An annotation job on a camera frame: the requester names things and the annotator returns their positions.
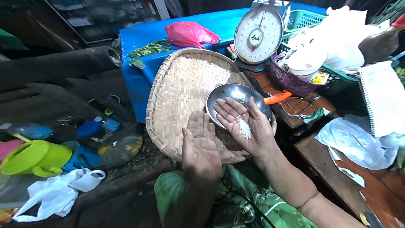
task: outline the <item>blue lid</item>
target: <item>blue lid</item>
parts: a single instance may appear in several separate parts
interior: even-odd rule
[[[86,121],[77,129],[78,136],[89,136],[100,128],[100,124],[94,120]]]

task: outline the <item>white rice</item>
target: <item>white rice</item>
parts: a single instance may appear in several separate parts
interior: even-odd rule
[[[244,120],[241,118],[241,116],[237,116],[236,119],[239,121],[239,126],[240,126],[240,131],[241,131],[241,132],[239,132],[239,135],[240,135],[240,134],[243,134],[243,136],[244,136],[245,138],[251,138],[251,137],[252,137],[252,132],[250,131],[249,124],[248,124],[246,121],[244,121]]]

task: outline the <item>metal bowl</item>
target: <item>metal bowl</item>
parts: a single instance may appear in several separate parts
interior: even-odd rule
[[[215,87],[211,92],[209,92],[207,99],[205,101],[205,109],[208,115],[211,117],[211,120],[218,126],[225,129],[225,127],[217,120],[217,112],[214,110],[214,105],[217,103],[217,99],[225,99],[225,97],[230,97],[243,104],[247,108],[247,101],[250,97],[254,98],[256,105],[259,109],[267,116],[267,119],[271,119],[271,108],[270,105],[263,104],[263,96],[260,95],[256,90],[235,83],[227,83]]]

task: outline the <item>black cable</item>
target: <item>black cable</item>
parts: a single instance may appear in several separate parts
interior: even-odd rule
[[[245,197],[244,195],[242,195],[241,193],[239,193],[239,192],[237,192],[237,191],[235,191],[235,190],[232,190],[232,183],[231,183],[231,181],[230,181],[228,178],[226,178],[225,176],[226,176],[226,167],[225,167],[224,176],[221,178],[221,183],[228,189],[228,192],[224,195],[224,198],[226,198],[226,196],[227,196],[230,192],[241,196],[242,198],[244,198],[244,199],[253,207],[253,209],[255,210],[255,212],[259,213],[259,215],[267,221],[267,223],[268,223],[272,228],[276,228],[276,227],[274,226],[274,224],[263,214],[263,212],[261,212],[261,211],[259,210],[259,208],[257,208],[248,198],[246,198],[246,197]],[[229,187],[224,183],[224,180],[227,180],[227,181],[228,181]]]

